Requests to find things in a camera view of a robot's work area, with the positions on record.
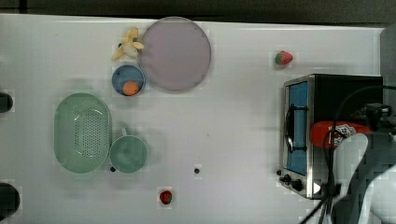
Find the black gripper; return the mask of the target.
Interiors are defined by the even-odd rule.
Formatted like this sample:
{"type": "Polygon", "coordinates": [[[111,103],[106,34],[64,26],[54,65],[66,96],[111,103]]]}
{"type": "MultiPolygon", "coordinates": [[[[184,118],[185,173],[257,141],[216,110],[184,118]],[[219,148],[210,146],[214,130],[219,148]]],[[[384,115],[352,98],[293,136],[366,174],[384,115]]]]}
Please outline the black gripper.
{"type": "Polygon", "coordinates": [[[359,117],[366,120],[373,132],[395,134],[395,122],[391,121],[392,108],[380,103],[366,104],[359,111],[359,117]]]}

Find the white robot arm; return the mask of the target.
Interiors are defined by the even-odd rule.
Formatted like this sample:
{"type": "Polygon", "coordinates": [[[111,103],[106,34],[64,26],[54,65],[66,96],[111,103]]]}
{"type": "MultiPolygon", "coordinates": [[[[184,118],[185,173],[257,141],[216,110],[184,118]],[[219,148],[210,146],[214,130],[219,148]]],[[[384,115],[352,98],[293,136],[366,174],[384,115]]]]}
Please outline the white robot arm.
{"type": "Polygon", "coordinates": [[[332,224],[359,224],[365,215],[368,188],[379,176],[395,167],[395,125],[388,121],[391,107],[367,104],[359,115],[367,119],[370,132],[356,133],[335,150],[338,180],[347,189],[332,206],[332,224]]]}

